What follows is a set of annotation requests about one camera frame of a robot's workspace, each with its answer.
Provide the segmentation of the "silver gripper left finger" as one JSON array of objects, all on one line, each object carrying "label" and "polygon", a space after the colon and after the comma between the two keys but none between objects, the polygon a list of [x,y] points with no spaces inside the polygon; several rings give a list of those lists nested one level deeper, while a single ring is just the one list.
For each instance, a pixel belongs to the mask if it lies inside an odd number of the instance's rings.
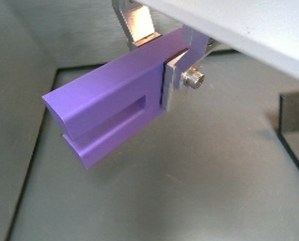
[{"label": "silver gripper left finger", "polygon": [[126,38],[129,50],[160,37],[149,8],[134,0],[112,0],[112,7]]}]

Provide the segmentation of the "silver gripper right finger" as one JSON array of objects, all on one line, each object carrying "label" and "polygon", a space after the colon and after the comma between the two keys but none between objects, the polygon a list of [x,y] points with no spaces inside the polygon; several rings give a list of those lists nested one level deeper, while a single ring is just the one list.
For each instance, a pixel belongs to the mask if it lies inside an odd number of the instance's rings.
[{"label": "silver gripper right finger", "polygon": [[197,89],[202,85],[200,61],[220,45],[216,40],[186,25],[181,27],[181,43],[181,51],[164,65],[160,104],[165,111],[177,106],[190,88]]}]

